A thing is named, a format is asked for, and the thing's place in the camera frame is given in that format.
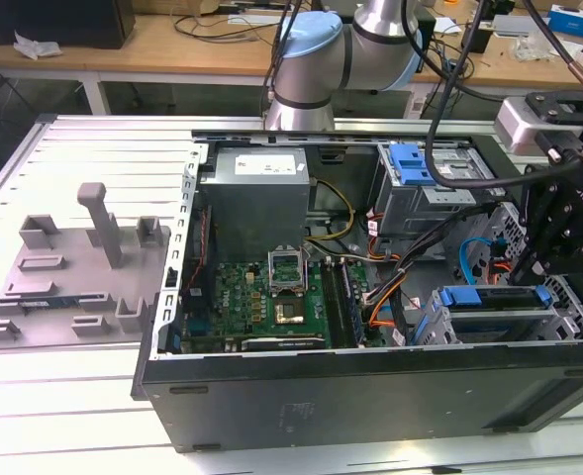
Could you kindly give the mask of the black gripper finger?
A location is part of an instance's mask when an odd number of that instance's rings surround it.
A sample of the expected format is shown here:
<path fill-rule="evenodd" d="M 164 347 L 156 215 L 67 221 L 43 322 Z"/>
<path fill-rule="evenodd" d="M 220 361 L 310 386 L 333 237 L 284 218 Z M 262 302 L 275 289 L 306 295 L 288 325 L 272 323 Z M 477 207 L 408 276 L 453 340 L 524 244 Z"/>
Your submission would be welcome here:
<path fill-rule="evenodd" d="M 521 284 L 541 284 L 547 277 L 583 273 L 583 244 L 548 252 L 529 250 L 521 257 Z"/>
<path fill-rule="evenodd" d="M 561 176 L 574 170 L 574 165 L 525 168 L 519 223 L 525 228 L 524 249 L 511 272 L 513 282 L 521 282 L 521 257 L 529 250 L 548 252 L 556 244 L 558 228 L 563 221 Z"/>

